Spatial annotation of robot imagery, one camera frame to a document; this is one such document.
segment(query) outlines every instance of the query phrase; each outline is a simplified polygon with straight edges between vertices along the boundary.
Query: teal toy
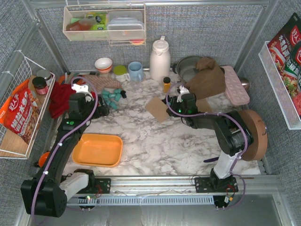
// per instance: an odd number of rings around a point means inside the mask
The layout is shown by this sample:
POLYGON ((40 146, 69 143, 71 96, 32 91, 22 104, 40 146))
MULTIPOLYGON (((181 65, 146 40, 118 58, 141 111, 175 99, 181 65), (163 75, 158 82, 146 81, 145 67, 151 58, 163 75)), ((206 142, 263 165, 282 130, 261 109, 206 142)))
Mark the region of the teal toy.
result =
POLYGON ((121 89, 116 89, 116 90, 114 90, 114 93, 115 93, 115 94, 120 94, 120 93, 121 93, 121 89))
POLYGON ((109 93, 109 98, 114 98, 116 96, 115 93, 109 93))
POLYGON ((109 95, 109 94, 110 94, 109 91, 106 91, 106 90, 103 90, 103 91, 102 91, 102 95, 109 95))
POLYGON ((109 104, 109 106, 110 106, 111 108, 113 108, 114 110, 117 110, 117 105, 116 105, 114 102, 111 102, 111 103, 109 104))
POLYGON ((111 101, 109 99, 105 100, 106 104, 110 106, 111 101))
POLYGON ((115 96, 115 100, 118 102, 120 100, 120 98, 122 98, 121 94, 116 94, 115 96))

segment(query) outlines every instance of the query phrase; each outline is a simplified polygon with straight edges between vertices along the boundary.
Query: blue mug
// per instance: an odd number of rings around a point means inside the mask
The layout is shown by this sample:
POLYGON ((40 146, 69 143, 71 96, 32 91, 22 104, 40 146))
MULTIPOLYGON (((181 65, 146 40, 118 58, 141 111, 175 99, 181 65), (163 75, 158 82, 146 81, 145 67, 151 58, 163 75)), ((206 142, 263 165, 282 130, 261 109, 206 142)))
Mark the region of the blue mug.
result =
POLYGON ((128 73, 130 74, 131 80, 142 81, 144 79, 142 64, 134 61, 128 65, 128 73))

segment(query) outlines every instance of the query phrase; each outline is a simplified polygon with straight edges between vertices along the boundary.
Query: white kettle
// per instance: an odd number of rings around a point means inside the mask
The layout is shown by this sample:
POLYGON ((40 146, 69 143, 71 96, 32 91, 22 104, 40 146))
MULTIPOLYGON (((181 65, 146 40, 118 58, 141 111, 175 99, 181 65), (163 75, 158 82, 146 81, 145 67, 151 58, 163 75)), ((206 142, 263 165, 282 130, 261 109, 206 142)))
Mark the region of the white kettle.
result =
POLYGON ((152 45, 150 57, 150 76, 153 80, 163 82, 164 77, 170 73, 170 54, 165 36, 155 41, 152 45))

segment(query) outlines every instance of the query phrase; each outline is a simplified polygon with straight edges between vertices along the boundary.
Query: wire basket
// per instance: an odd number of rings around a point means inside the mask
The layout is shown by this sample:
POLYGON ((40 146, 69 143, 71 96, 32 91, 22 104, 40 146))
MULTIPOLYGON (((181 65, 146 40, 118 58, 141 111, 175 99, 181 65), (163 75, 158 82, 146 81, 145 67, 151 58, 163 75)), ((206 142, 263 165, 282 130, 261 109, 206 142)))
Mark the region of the wire basket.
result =
MULTIPOLYGON (((41 69, 45 69, 41 65, 37 64, 33 60, 27 58, 23 55, 23 60, 21 64, 18 67, 17 72, 13 75, 13 79, 6 90, 3 99, 1 100, 1 106, 5 103, 5 101, 9 98, 9 96, 12 94, 13 90, 22 82, 24 82, 26 79, 29 79, 32 76, 32 69, 30 67, 29 62, 34 63, 35 65, 39 66, 41 69)), ((37 123, 34 127, 32 137, 30 139, 29 144, 26 144, 22 138, 20 138, 17 134, 13 133, 12 131, 5 128, 3 125, 0 124, 0 158, 17 158, 17 159, 27 159, 30 155, 30 152, 32 150, 33 143, 35 141, 37 132, 39 130, 39 124, 43 118, 43 115, 45 113, 45 109, 48 104, 48 100, 50 98, 50 94, 53 88, 53 85, 55 83, 55 75, 51 73, 52 80, 51 84, 49 86, 48 93, 45 96, 42 108, 40 110, 40 114, 37 120, 37 123)))
POLYGON ((287 127, 291 130, 301 129, 300 117, 272 59, 267 45, 268 43, 269 41, 264 43, 260 53, 258 54, 259 58, 273 88, 287 127))

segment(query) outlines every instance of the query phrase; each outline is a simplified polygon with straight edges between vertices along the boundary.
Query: orange plastic tray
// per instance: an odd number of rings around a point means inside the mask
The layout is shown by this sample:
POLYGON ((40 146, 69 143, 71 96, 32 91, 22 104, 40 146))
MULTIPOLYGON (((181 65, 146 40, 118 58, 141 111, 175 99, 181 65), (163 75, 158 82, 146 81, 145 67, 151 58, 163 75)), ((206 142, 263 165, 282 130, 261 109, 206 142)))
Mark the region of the orange plastic tray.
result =
POLYGON ((72 159, 80 165, 114 167, 120 162, 122 145, 118 136, 86 133, 74 147, 72 159))

